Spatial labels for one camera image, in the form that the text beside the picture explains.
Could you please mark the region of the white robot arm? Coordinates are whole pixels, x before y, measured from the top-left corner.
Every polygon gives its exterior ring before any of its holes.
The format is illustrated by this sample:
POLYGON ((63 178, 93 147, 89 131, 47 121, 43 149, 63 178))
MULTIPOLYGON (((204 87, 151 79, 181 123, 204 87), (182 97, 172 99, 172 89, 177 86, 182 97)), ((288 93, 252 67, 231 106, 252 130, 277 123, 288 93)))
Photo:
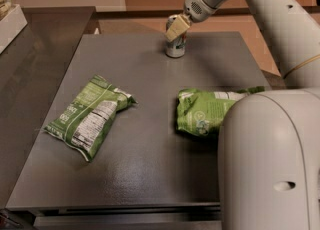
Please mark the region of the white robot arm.
MULTIPOLYGON (((185 0, 174 39, 225 0, 185 0)), ((320 26, 296 0, 246 0, 286 85, 236 102, 220 127, 222 230, 320 230, 320 26)))

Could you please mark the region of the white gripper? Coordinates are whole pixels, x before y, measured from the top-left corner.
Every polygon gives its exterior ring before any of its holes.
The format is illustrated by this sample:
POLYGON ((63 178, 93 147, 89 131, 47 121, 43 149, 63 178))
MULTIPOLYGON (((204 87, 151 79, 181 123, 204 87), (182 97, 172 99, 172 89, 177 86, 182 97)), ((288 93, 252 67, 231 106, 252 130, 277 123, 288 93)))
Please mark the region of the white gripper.
POLYGON ((168 42, 172 42, 177 37, 184 34, 191 27, 190 20, 193 23, 203 22, 214 13, 214 10, 203 0, 185 0, 184 13, 186 15, 177 15, 166 31, 165 37, 168 42))

